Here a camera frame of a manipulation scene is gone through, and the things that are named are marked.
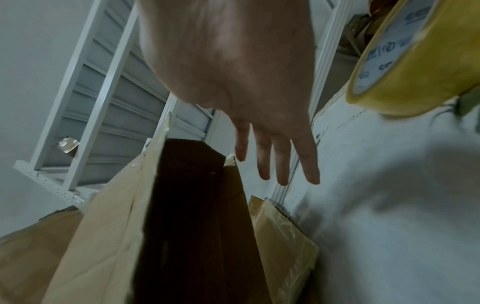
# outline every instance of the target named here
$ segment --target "cardboard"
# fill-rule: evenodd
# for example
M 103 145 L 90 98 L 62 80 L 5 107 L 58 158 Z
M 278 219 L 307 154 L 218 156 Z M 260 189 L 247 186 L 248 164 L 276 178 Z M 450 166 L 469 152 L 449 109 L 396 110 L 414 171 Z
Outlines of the cardboard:
M 273 303 L 296 303 L 315 267 L 319 248 L 270 200 L 251 197 L 248 209 Z M 315 302 L 311 294 L 303 303 Z
M 43 303 L 271 303 L 235 161 L 167 131 L 89 203 Z
M 0 238 L 0 303 L 40 303 L 82 214 L 75 207 Z

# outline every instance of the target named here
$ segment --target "yellow tape roll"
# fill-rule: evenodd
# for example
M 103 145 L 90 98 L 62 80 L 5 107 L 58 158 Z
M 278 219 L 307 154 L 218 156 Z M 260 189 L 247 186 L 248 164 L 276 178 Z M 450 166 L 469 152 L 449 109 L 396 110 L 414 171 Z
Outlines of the yellow tape roll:
M 400 0 L 361 56 L 346 100 L 413 116 L 480 84 L 480 0 Z

